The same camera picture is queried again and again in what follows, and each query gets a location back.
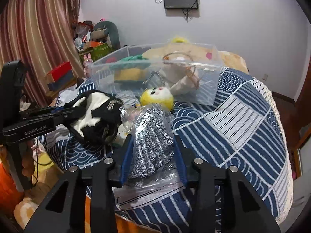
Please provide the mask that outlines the beige fabric pouch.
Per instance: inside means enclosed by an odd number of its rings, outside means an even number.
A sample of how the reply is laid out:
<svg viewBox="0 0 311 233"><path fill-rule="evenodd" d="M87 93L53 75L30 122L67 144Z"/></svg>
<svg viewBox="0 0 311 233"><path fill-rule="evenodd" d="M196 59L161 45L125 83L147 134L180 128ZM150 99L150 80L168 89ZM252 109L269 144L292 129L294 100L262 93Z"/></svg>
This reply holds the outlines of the beige fabric pouch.
<svg viewBox="0 0 311 233"><path fill-rule="evenodd" d="M173 96L199 89L199 72L193 66L169 64L160 69L160 74Z"/></svg>

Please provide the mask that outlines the wall power socket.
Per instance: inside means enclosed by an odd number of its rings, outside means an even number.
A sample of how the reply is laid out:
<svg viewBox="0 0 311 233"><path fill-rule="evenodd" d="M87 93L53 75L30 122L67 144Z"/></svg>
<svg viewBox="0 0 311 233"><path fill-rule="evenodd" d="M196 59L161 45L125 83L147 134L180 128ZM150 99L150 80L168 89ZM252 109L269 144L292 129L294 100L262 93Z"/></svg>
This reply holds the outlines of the wall power socket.
<svg viewBox="0 0 311 233"><path fill-rule="evenodd" d="M266 81L268 79L268 75L264 74L262 80Z"/></svg>

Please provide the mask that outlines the striped brown curtain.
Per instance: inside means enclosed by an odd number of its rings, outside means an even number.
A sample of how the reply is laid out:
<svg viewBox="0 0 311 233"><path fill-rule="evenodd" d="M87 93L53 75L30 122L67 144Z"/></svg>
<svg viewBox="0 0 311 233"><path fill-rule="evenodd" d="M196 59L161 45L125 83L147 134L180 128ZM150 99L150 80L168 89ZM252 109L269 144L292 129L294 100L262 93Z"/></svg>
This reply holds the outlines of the striped brown curtain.
<svg viewBox="0 0 311 233"><path fill-rule="evenodd" d="M53 68L70 62L83 76L72 28L79 7L79 0L9 0L1 12L1 65L20 60L28 67L25 91L40 107L48 105L45 75Z"/></svg>

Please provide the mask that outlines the blue white patterned tablecloth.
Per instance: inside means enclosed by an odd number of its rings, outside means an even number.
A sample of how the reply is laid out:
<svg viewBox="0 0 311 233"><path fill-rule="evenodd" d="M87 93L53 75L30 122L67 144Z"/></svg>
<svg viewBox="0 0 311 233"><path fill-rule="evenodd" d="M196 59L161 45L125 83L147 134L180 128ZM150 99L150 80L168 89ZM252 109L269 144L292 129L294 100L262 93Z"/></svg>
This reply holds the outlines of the blue white patterned tablecloth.
<svg viewBox="0 0 311 233"><path fill-rule="evenodd" d="M236 166L277 223L292 206L293 180L286 138L269 89L241 71L224 68L212 105L177 100L173 132L214 166ZM159 232L187 232L194 193L181 183L132 195L114 190L116 214Z"/></svg>

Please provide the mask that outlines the grey green plush toy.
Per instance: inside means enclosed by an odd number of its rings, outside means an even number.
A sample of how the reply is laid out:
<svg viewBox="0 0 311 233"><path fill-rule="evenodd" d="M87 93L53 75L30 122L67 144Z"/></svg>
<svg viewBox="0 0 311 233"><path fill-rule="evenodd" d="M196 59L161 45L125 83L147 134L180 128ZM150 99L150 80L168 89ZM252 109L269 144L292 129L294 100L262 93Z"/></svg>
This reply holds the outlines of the grey green plush toy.
<svg viewBox="0 0 311 233"><path fill-rule="evenodd" d="M117 26L111 21L100 21L95 24L91 39L107 43L113 51L121 48Z"/></svg>

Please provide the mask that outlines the green cardboard box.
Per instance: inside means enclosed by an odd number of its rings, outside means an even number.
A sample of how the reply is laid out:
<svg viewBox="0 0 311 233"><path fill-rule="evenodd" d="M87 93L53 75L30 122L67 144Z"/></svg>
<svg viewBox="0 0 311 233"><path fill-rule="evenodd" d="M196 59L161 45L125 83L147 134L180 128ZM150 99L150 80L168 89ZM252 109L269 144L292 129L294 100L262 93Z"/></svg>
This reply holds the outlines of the green cardboard box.
<svg viewBox="0 0 311 233"><path fill-rule="evenodd" d="M88 48L82 52L79 52L79 58L81 62L84 61L84 55L91 55L91 59L93 61L97 61L98 59L101 59L102 57L107 56L109 53L112 52L112 48L109 47L107 43L101 44L94 48Z"/></svg>

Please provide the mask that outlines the yellow sponge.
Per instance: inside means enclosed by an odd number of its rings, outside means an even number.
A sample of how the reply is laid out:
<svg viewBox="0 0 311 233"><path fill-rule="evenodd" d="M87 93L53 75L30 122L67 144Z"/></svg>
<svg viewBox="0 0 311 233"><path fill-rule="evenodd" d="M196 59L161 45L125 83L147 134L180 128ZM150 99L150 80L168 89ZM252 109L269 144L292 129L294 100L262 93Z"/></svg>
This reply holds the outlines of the yellow sponge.
<svg viewBox="0 0 311 233"><path fill-rule="evenodd" d="M147 71L140 68L126 68L114 72L114 81L123 82L143 82L147 76Z"/></svg>

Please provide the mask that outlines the pink rabbit toy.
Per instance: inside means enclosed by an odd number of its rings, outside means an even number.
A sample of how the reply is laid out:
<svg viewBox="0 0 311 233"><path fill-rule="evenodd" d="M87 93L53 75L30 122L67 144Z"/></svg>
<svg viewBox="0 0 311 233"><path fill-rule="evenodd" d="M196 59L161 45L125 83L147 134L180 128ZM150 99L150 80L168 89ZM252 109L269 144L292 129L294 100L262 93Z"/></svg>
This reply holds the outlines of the pink rabbit toy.
<svg viewBox="0 0 311 233"><path fill-rule="evenodd" d="M84 54L83 59L84 75L86 78L89 78L89 65L93 63L91 54Z"/></svg>

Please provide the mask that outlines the yellow green plush arch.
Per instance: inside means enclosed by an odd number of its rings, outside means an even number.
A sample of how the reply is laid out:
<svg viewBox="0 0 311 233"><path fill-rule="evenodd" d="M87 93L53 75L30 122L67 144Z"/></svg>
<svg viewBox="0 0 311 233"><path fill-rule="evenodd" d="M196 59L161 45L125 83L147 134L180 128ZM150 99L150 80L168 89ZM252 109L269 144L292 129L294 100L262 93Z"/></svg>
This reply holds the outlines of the yellow green plush arch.
<svg viewBox="0 0 311 233"><path fill-rule="evenodd" d="M184 37L174 37L170 40L171 43L188 43L189 41Z"/></svg>

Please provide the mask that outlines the yellow plush doll head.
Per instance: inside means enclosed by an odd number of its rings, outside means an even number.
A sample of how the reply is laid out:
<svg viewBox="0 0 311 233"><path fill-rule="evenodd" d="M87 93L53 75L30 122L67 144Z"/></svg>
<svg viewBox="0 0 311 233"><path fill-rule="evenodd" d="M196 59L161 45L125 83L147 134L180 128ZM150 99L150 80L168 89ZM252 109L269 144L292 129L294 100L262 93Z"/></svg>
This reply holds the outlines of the yellow plush doll head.
<svg viewBox="0 0 311 233"><path fill-rule="evenodd" d="M160 104L168 110L172 110L174 106L174 98L167 87L161 86L149 88L142 93L140 104L145 106L152 103Z"/></svg>

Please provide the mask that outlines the clear plastic storage bin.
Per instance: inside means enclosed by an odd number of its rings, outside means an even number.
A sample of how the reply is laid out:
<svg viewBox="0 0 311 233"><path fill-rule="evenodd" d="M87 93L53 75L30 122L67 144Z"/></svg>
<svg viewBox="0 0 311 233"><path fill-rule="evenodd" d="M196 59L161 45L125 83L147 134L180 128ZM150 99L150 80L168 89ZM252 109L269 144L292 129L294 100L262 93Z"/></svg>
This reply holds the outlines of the clear plastic storage bin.
<svg viewBox="0 0 311 233"><path fill-rule="evenodd" d="M116 83L114 81L114 72L111 70L111 63L118 62L125 57L142 55L151 48L157 48L169 43L157 43L146 45L125 46L111 54L102 57L101 59L89 65L89 74L93 79L98 90L110 94L130 93L136 97L140 97L142 93L155 87L167 87L163 77L160 74L160 69L169 64L179 66L193 66L199 72L200 83L199 89L189 92L184 95L173 96L175 101L191 102L203 105L212 105L218 88L220 71L223 66L217 63L205 64L194 61L188 61L183 57L178 59L148 59L151 65L147 67L147 76L143 82L123 82Z"/></svg>

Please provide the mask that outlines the beige patterned blanket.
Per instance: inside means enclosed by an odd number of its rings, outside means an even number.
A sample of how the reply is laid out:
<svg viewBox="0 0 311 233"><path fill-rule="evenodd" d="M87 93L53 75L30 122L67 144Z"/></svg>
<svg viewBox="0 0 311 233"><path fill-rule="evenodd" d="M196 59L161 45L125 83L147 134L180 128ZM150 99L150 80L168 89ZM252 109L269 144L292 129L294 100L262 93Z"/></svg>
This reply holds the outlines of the beige patterned blanket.
<svg viewBox="0 0 311 233"><path fill-rule="evenodd" d="M183 57L188 61L205 64L217 63L249 73L245 60L232 52L220 51L214 45L193 43L169 43L157 48L151 48L142 54L146 59L178 59Z"/></svg>

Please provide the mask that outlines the red box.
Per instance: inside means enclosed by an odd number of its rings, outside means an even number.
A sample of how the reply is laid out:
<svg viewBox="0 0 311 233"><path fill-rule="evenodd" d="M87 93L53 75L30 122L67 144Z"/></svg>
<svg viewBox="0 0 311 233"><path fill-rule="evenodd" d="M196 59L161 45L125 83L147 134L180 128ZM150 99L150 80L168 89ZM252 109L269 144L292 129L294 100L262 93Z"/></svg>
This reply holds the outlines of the red box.
<svg viewBox="0 0 311 233"><path fill-rule="evenodd" d="M67 72L72 69L70 62L64 62L54 68L53 70L49 71L45 75L45 81L47 84L57 82L62 76L64 76Z"/></svg>

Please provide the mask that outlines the black and white garment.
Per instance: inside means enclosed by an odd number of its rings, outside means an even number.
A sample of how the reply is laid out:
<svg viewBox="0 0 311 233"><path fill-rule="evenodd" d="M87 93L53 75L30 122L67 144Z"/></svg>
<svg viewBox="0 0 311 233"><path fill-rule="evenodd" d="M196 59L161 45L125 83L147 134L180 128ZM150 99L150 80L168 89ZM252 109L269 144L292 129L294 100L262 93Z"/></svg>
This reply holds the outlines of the black and white garment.
<svg viewBox="0 0 311 233"><path fill-rule="evenodd" d="M64 104L64 108L83 107L82 117L70 118L64 126L73 133L77 141L92 146L111 144L121 125L120 108L123 101L98 90L85 91L74 100Z"/></svg>

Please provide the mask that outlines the grey knit item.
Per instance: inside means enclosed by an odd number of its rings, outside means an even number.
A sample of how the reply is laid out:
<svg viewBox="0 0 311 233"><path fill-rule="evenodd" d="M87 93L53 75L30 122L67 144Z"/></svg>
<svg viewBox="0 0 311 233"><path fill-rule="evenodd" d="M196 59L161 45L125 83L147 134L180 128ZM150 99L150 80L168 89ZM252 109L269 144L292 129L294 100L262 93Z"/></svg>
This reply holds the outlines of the grey knit item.
<svg viewBox="0 0 311 233"><path fill-rule="evenodd" d="M123 142L132 135L134 147L127 182L114 188L115 204L119 210L143 207L174 194L180 188L174 159L172 115L159 104L120 108Z"/></svg>

